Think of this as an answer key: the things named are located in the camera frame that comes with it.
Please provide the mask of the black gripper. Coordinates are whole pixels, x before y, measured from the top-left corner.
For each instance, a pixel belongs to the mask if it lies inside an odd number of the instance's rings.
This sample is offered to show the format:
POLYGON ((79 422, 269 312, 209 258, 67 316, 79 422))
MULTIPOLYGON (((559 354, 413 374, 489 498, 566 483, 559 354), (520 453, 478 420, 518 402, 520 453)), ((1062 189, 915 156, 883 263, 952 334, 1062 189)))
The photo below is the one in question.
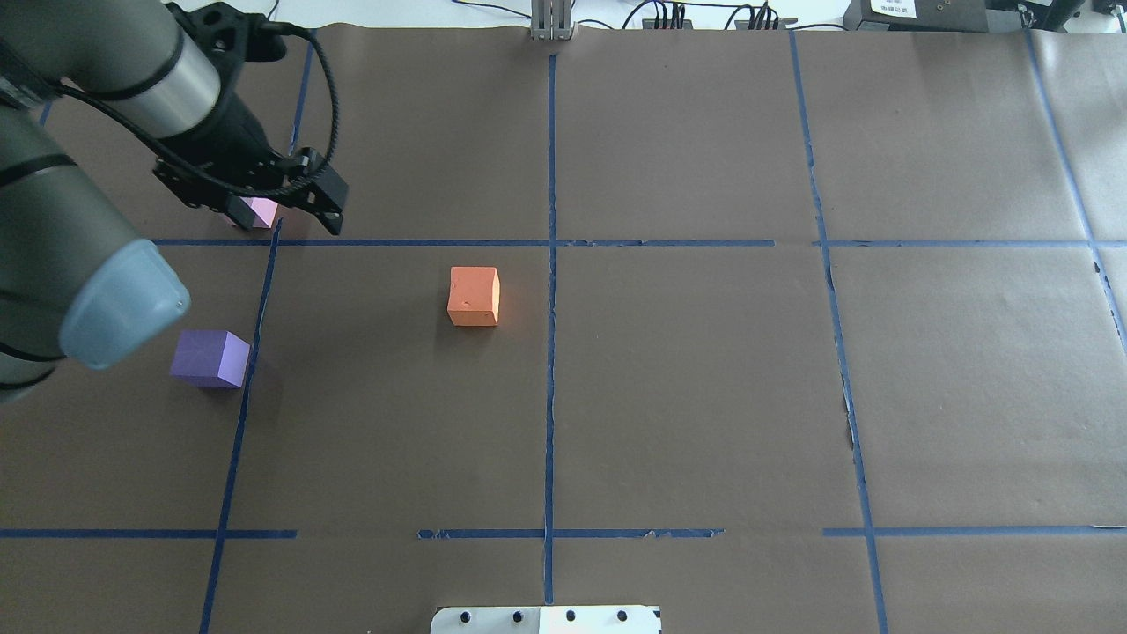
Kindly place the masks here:
POLYGON ((251 229, 249 198, 307 211, 331 236, 343 229, 350 185, 322 152, 301 148, 284 155, 238 95, 222 97, 196 128, 153 139, 153 173, 194 208, 225 212, 233 227, 251 229))

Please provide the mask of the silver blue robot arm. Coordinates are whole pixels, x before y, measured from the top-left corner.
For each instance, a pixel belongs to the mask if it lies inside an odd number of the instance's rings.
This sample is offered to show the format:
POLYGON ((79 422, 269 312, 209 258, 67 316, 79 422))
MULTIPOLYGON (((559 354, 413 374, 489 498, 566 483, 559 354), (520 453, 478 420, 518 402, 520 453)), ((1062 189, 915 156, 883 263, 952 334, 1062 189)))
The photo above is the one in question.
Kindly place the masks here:
POLYGON ((3 402, 73 358, 103 370, 192 304, 180 277, 39 124, 57 98, 85 102, 154 153, 177 200, 254 227, 251 200, 314 216, 341 233, 349 185, 335 171, 341 102, 310 29, 232 5, 184 11, 161 1, 5 1, 1 289, 3 402), (307 41, 330 97, 328 148, 283 155, 237 93, 248 62, 307 41))

